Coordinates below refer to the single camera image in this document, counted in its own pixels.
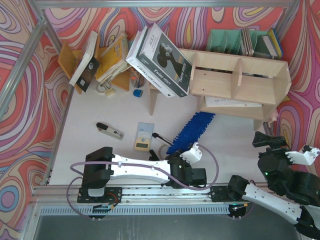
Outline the roll of beige tape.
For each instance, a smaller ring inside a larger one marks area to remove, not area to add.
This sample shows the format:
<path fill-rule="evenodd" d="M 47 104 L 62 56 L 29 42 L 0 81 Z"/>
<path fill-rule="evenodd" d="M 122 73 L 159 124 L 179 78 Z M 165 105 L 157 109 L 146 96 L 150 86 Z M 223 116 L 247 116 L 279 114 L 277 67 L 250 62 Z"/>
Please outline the roll of beige tape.
<path fill-rule="evenodd" d="M 163 144 L 159 147 L 158 149 L 158 155 L 161 159 L 165 159 L 167 156 L 167 150 L 168 150 L 168 146 L 166 144 Z"/>

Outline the blue microfibre duster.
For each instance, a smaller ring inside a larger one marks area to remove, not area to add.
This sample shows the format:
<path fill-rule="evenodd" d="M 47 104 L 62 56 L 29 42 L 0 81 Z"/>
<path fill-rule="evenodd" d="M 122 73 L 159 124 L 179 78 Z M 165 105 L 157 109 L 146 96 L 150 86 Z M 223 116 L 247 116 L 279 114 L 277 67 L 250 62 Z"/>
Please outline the blue microfibre duster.
<path fill-rule="evenodd" d="M 214 113 L 204 111 L 196 112 L 173 139 L 172 145 L 168 148 L 166 154 L 171 155 L 175 152 L 183 153 L 188 151 L 205 133 L 214 117 Z"/>

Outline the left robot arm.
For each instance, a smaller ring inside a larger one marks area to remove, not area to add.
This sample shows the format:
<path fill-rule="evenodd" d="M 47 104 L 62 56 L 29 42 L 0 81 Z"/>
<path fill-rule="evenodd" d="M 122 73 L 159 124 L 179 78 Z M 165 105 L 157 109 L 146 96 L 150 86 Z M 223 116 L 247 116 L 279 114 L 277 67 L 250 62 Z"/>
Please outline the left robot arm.
<path fill-rule="evenodd" d="M 141 179 L 162 186 L 181 189 L 207 184 L 204 168 L 192 168 L 177 153 L 165 160 L 139 160 L 113 154 L 112 147 L 102 147 L 85 157 L 81 186 L 86 189 L 101 189 L 110 180 Z"/>

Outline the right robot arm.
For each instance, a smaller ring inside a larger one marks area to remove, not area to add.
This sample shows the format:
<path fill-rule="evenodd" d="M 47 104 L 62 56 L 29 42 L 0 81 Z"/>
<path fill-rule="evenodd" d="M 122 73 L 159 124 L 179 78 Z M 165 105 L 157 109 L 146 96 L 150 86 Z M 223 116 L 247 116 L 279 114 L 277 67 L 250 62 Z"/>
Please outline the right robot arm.
<path fill-rule="evenodd" d="M 283 136 L 269 136 L 256 131 L 255 148 L 266 147 L 258 154 L 257 166 L 272 193 L 263 191 L 249 180 L 232 175 L 226 187 L 235 201 L 247 200 L 286 219 L 296 230 L 311 239 L 320 238 L 320 178 L 309 172 L 293 170 L 293 165 L 314 163 L 319 148 L 304 145 L 292 151 Z"/>

